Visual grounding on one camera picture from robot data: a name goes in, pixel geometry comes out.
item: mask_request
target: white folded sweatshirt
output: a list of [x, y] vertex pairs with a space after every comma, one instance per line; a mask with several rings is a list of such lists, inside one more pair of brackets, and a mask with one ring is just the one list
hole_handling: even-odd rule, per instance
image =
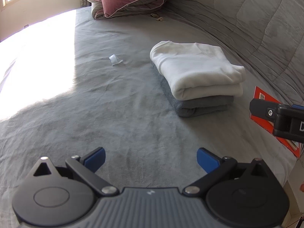
[[178, 100], [243, 95], [245, 68], [232, 65], [221, 47], [161, 41], [152, 48], [150, 58]]

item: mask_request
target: orange book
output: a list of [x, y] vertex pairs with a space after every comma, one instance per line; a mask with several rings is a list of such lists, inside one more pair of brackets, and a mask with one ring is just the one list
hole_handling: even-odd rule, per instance
[[[276, 100], [274, 97], [270, 96], [268, 93], [264, 92], [262, 89], [259, 87], [255, 87], [254, 91], [254, 98], [258, 99], [264, 99], [267, 101], [279, 103], [278, 100]], [[260, 125], [262, 128], [267, 130], [269, 133], [272, 134], [273, 132], [273, 123], [267, 120], [264, 120], [260, 117], [253, 116], [250, 114], [250, 119], [255, 121], [258, 125]], [[288, 139], [283, 139], [280, 137], [275, 136], [285, 147], [287, 147], [296, 157], [300, 158], [300, 151], [302, 147], [302, 143], [299, 142], [294, 142]]]

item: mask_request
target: gray folded towel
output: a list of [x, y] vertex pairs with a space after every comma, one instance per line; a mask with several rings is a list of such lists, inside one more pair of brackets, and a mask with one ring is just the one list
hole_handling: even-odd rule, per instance
[[157, 78], [161, 84], [164, 94], [166, 95], [169, 103], [180, 117], [194, 117], [203, 114], [225, 111], [228, 108], [228, 104], [234, 101], [233, 96], [209, 96], [201, 97], [190, 100], [177, 100], [173, 97], [170, 86], [164, 76], [162, 76], [157, 67], [151, 62], [152, 68], [157, 75]]

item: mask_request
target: wall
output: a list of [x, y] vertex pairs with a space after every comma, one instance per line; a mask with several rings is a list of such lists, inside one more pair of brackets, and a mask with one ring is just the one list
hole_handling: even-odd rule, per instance
[[0, 12], [0, 40], [54, 15], [80, 7], [80, 0], [18, 0]]

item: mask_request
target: gray ribbed surface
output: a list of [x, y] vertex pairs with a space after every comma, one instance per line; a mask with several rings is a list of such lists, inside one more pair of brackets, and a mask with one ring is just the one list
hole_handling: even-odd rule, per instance
[[[95, 210], [77, 224], [65, 227], [227, 228], [228, 226], [212, 218], [200, 199], [182, 196], [177, 188], [125, 188], [119, 196], [101, 199]], [[27, 228], [27, 226], [21, 225], [19, 228]]]

